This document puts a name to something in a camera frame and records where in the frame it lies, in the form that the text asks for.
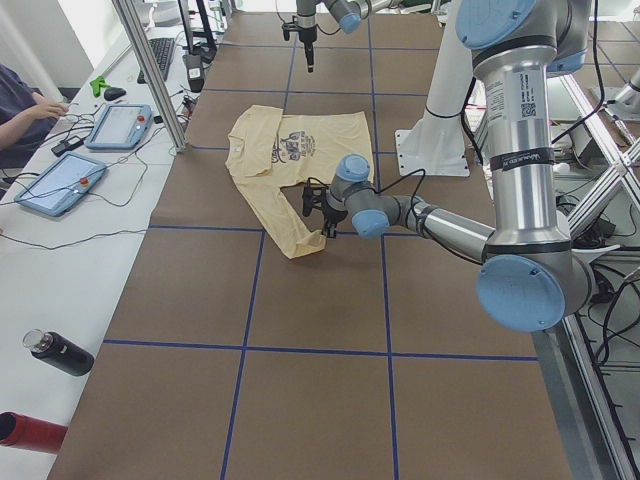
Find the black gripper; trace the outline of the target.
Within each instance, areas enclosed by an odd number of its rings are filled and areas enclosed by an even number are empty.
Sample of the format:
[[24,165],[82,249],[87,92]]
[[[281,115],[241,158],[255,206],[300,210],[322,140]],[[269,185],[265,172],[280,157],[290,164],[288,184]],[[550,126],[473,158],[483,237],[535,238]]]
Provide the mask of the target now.
[[335,208],[327,199],[322,201],[321,210],[324,218],[322,233],[333,239],[336,237],[336,227],[346,219],[347,211]]
[[307,72],[313,73],[315,68],[313,44],[316,41],[316,19],[314,15],[299,16],[300,39],[305,49]]

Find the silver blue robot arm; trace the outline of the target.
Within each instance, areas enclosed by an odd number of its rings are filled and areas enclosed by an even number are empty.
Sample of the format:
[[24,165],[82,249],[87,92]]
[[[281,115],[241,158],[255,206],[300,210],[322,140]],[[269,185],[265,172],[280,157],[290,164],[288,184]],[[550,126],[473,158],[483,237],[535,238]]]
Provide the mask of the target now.
[[594,276],[558,223],[546,81],[582,67],[591,8],[588,1],[465,1],[449,14],[485,88],[494,226],[416,195],[384,195],[367,178],[367,160],[350,154],[320,196],[325,233],[349,220],[366,239],[399,225],[435,241],[480,265],[480,304],[513,330],[545,330],[579,310]]
[[430,13],[441,10],[441,1],[419,1],[409,6],[407,1],[345,1],[345,0],[298,0],[296,13],[289,22],[282,21],[281,29],[285,41],[296,33],[303,45],[307,71],[314,72],[314,43],[318,38],[318,23],[316,21],[317,6],[322,4],[338,25],[338,31],[345,34],[355,32],[360,24],[372,15],[388,9],[399,9],[401,12],[411,13],[428,10]]

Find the person's hand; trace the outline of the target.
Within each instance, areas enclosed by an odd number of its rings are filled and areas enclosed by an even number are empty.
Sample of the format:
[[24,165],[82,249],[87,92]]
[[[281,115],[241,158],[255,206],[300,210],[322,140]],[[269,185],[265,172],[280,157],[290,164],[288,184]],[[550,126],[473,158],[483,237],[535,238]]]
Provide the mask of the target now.
[[45,100],[42,103],[36,103],[25,113],[31,120],[60,118],[68,113],[68,107],[63,103]]

